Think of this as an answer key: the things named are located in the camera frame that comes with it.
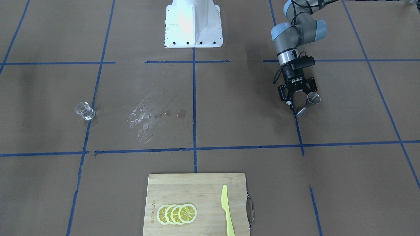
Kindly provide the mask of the steel double jigger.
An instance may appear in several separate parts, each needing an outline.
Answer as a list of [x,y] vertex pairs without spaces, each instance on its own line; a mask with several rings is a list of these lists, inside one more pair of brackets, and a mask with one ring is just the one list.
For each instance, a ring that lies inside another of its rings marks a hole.
[[302,108],[298,109],[298,111],[296,112],[296,115],[298,117],[304,117],[310,106],[319,104],[320,102],[321,102],[321,96],[318,93],[316,92],[308,93],[306,96],[305,105]]

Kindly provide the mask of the small clear glass cup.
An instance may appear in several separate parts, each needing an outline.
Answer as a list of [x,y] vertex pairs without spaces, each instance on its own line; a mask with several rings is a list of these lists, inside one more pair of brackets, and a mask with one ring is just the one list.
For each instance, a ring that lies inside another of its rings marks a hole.
[[87,102],[80,102],[75,105],[75,113],[84,120],[92,120],[95,117],[95,111]]

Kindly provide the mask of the bamboo cutting board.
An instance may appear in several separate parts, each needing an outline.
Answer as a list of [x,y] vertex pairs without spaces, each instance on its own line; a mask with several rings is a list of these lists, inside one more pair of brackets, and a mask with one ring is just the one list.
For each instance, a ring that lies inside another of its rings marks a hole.
[[[244,173],[172,173],[148,176],[144,236],[226,236],[225,211],[221,206],[222,186],[227,185],[230,215],[236,236],[249,236],[247,187]],[[162,225],[157,210],[164,204],[195,205],[194,222]]]

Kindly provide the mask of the yellow plastic knife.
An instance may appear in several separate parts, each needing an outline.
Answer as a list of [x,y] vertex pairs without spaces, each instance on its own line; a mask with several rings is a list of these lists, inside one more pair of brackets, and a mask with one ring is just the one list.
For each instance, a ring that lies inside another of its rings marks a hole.
[[235,236],[235,231],[230,215],[230,207],[229,207],[229,201],[228,201],[228,191],[227,191],[227,185],[224,184],[222,186],[221,191],[221,206],[223,210],[225,211],[225,222],[226,222],[226,233],[227,236]]

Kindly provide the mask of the rear lemon slice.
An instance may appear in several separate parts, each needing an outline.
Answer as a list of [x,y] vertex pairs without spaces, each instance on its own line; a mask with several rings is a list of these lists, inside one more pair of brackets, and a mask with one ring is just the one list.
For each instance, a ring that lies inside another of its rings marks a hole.
[[166,219],[166,210],[170,205],[164,204],[157,210],[157,220],[162,225],[169,225],[168,220]]

